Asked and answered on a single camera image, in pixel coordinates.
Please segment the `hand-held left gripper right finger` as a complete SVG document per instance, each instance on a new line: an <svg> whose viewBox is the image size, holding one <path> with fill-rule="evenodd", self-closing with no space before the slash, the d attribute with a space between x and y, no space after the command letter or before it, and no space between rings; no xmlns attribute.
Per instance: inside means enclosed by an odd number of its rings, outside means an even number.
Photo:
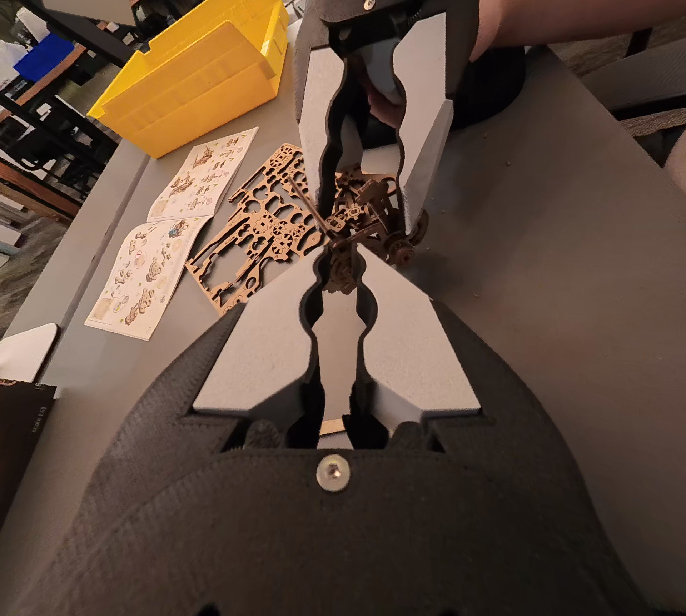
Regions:
<svg viewBox="0 0 686 616"><path fill-rule="evenodd" d="M382 424L478 413L481 408L432 299L362 244L357 300L369 320L358 368L364 406Z"/></svg>

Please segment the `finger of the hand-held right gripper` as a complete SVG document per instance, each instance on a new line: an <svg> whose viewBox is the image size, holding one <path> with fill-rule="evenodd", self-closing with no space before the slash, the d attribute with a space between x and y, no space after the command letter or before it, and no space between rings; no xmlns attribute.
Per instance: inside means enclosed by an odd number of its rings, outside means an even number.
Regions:
<svg viewBox="0 0 686 616"><path fill-rule="evenodd" d="M411 234L424 208L453 119L445 91L447 15L418 20L392 53L392 71L405 111L397 132L397 174L405 233Z"/></svg>
<svg viewBox="0 0 686 616"><path fill-rule="evenodd" d="M364 89L330 46L296 45L296 119L309 196L321 215L330 215L336 172L362 161L366 128Z"/></svg>

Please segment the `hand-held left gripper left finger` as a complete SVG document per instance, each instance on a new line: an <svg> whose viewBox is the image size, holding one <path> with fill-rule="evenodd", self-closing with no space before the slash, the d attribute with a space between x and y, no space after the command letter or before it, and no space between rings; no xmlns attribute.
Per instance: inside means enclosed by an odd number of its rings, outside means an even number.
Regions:
<svg viewBox="0 0 686 616"><path fill-rule="evenodd" d="M241 305L194 412L320 433L325 395L313 326L328 273L329 247L318 246Z"/></svg>

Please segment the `wooden mechanical model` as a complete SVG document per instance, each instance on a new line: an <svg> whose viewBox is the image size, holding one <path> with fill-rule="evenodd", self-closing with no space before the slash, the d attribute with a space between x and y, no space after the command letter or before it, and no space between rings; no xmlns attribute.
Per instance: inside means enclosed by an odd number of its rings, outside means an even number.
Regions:
<svg viewBox="0 0 686 616"><path fill-rule="evenodd" d="M287 182L328 237L330 266L324 291L348 295L356 288L353 253L358 243L389 265L405 267L414 260L429 217L423 210L412 232L405 234L401 210L392 201L397 193L393 175L366 174L360 165L337 173L333 212L327 218L318 213L293 178L288 177Z"/></svg>

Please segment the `wooden cut-out part sheet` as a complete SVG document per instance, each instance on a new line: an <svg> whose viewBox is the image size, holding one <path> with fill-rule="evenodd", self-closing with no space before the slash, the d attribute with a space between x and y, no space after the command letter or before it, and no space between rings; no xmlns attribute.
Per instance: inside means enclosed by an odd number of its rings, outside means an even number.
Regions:
<svg viewBox="0 0 686 616"><path fill-rule="evenodd" d="M185 263L219 316L262 288L267 263L290 263L326 242L301 199L308 195L302 149L284 143L229 198L236 208L225 226ZM234 249L242 252L242 264L211 284L213 265Z"/></svg>

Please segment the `black model kit box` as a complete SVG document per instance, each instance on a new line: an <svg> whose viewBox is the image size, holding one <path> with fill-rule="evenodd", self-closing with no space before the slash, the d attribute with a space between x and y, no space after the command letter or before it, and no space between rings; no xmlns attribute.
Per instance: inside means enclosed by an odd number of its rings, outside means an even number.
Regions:
<svg viewBox="0 0 686 616"><path fill-rule="evenodd" d="M1 382L1 525L30 463L54 404L57 388Z"/></svg>

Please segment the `person's right hand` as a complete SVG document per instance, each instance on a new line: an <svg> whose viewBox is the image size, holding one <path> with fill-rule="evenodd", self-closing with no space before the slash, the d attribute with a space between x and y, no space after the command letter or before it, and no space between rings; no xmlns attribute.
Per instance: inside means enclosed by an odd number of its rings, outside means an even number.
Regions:
<svg viewBox="0 0 686 616"><path fill-rule="evenodd" d="M405 116L404 107L389 101L373 86L367 89L366 93L371 114L383 124L398 130Z"/></svg>

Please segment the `black oval pad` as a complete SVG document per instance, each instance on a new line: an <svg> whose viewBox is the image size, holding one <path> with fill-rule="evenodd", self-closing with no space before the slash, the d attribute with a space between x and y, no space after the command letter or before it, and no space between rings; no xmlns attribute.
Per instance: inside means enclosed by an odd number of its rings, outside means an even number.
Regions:
<svg viewBox="0 0 686 616"><path fill-rule="evenodd" d="M524 46L486 50L467 64L453 99L450 130L461 130L501 113L517 98L525 79Z"/></svg>

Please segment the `yellow plastic bin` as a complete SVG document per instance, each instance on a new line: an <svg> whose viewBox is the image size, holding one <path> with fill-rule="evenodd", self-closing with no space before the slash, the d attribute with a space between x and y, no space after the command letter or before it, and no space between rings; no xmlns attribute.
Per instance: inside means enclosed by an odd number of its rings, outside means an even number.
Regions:
<svg viewBox="0 0 686 616"><path fill-rule="evenodd" d="M163 157L277 96L288 23L282 0L204 0L135 51L88 115Z"/></svg>

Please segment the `instruction booklet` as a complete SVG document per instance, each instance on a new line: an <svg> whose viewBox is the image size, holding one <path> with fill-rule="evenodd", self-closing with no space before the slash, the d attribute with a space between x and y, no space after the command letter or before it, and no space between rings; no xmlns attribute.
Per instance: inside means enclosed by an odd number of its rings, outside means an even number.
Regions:
<svg viewBox="0 0 686 616"><path fill-rule="evenodd" d="M196 237L217 213L258 131L255 126L191 149L145 223L122 243L85 326L150 339Z"/></svg>

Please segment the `blue plastic bin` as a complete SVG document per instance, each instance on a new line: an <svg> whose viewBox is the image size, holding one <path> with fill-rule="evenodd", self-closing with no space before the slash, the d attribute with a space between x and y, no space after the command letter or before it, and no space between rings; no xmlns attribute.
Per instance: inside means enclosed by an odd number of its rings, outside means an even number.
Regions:
<svg viewBox="0 0 686 616"><path fill-rule="evenodd" d="M26 80L38 82L54 70L73 50L72 41L49 33L37 46L13 64L13 69Z"/></svg>

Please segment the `wooden table with black legs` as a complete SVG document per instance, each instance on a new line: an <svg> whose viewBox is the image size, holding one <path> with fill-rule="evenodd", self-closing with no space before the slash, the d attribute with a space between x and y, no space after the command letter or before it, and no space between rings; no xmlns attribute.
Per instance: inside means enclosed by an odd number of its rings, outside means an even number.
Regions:
<svg viewBox="0 0 686 616"><path fill-rule="evenodd" d="M1 159L16 170L84 200L118 145L116 136L68 100L105 61L74 45L38 82L17 73L1 83Z"/></svg>

